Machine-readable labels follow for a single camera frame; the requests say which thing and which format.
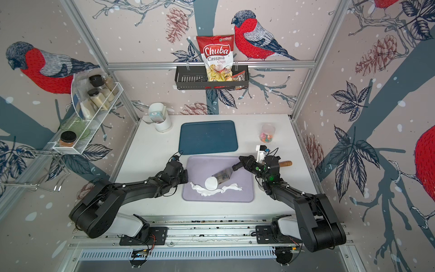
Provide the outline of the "wooden rolling pin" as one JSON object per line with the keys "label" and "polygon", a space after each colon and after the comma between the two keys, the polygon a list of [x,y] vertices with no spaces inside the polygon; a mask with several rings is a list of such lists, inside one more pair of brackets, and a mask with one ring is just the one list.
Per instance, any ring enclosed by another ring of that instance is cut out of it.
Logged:
{"label": "wooden rolling pin", "polygon": [[280,167],[289,167],[289,166],[292,166],[292,162],[291,161],[284,161],[284,162],[280,162],[279,163],[279,166]]}

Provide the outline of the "lilac silicone mat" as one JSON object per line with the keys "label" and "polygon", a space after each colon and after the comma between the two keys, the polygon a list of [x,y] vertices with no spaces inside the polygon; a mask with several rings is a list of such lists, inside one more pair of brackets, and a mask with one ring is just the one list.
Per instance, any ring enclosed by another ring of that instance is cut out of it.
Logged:
{"label": "lilac silicone mat", "polygon": [[254,200],[253,175],[241,168],[232,174],[231,178],[217,188],[237,184],[242,191],[228,190],[225,193],[204,197],[191,188],[190,183],[205,188],[205,181],[212,175],[233,166],[240,160],[236,156],[191,156],[187,162],[188,183],[184,186],[182,198],[186,201],[207,202],[246,202]]}

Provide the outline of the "white dough lump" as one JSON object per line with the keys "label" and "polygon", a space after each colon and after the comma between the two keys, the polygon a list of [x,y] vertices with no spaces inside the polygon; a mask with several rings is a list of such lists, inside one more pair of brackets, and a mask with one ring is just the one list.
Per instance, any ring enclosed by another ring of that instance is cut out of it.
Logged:
{"label": "white dough lump", "polygon": [[213,196],[213,195],[218,194],[218,193],[223,194],[228,190],[235,190],[235,191],[242,191],[243,190],[243,188],[239,187],[237,184],[223,186],[222,188],[215,189],[215,190],[208,190],[206,188],[201,187],[200,185],[195,185],[192,182],[190,183],[190,185],[191,185],[191,188],[193,190],[195,190],[198,194],[200,194],[201,196],[204,196],[204,197]]}

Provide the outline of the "round cut dough wrapper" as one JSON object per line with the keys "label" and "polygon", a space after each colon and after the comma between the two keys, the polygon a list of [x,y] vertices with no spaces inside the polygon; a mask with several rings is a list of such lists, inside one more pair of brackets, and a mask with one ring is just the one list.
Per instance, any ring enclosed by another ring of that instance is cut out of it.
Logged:
{"label": "round cut dough wrapper", "polygon": [[205,181],[205,188],[207,190],[210,190],[210,191],[216,190],[218,188],[218,186],[219,186],[218,180],[214,176],[207,178]]}

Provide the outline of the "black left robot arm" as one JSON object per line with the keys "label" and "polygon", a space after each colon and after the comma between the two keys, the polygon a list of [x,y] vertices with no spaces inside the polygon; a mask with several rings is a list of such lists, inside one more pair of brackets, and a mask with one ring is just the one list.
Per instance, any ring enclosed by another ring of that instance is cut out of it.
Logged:
{"label": "black left robot arm", "polygon": [[69,218],[89,238],[98,238],[109,231],[120,217],[121,206],[146,198],[163,197],[171,189],[188,182],[188,171],[178,155],[173,155],[165,169],[143,181],[111,183],[98,181],[92,190],[74,206]]}

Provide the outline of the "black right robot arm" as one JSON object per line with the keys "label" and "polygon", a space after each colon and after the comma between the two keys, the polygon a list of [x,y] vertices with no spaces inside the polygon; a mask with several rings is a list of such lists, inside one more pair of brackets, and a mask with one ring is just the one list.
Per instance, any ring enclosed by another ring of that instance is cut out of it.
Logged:
{"label": "black right robot arm", "polygon": [[346,243],[346,233],[335,210],[325,194],[311,194],[290,186],[280,176],[282,167],[292,162],[281,162],[279,156],[268,155],[263,162],[250,156],[239,156],[239,162],[231,167],[233,171],[244,168],[255,177],[262,179],[265,193],[296,212],[301,241],[310,252],[333,248]]}

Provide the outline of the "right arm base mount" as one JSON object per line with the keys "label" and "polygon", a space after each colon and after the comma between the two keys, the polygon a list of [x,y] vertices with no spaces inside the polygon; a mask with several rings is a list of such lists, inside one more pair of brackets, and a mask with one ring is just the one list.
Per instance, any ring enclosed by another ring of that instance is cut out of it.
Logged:
{"label": "right arm base mount", "polygon": [[274,247],[276,261],[280,265],[289,266],[302,251],[303,242],[295,215],[274,217],[269,225],[257,225],[250,235],[256,238],[258,244],[291,244]]}

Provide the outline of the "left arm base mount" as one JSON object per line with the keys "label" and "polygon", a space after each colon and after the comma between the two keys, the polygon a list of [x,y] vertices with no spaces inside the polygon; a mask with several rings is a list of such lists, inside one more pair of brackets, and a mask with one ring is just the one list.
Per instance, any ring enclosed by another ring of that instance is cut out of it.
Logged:
{"label": "left arm base mount", "polygon": [[117,235],[120,246],[141,246],[133,249],[130,257],[132,268],[140,268],[151,257],[157,245],[164,245],[168,227],[151,227],[139,215],[116,215],[114,222],[105,235]]}

